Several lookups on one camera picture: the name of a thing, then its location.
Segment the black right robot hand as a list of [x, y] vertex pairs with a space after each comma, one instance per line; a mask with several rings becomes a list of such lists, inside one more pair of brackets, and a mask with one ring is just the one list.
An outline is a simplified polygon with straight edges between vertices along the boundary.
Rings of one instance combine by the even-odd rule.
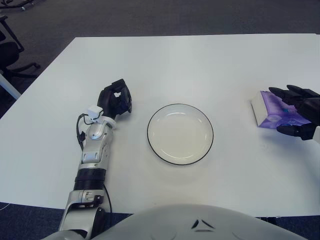
[[284, 135], [300, 137], [303, 141], [320, 141], [316, 133], [320, 132], [320, 95], [309, 88], [288, 84], [287, 89], [269, 87], [271, 93], [281, 98], [289, 105], [294, 106], [297, 113], [308, 120], [309, 123], [301, 126], [292, 124], [281, 124], [276, 130]]

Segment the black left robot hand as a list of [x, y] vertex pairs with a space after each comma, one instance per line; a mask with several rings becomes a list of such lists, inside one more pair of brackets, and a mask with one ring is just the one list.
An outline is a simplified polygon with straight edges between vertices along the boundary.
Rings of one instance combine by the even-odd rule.
[[113, 120], [117, 115], [132, 112], [132, 97], [124, 81], [119, 79], [105, 87], [98, 97], [97, 106], [103, 110], [103, 116]]

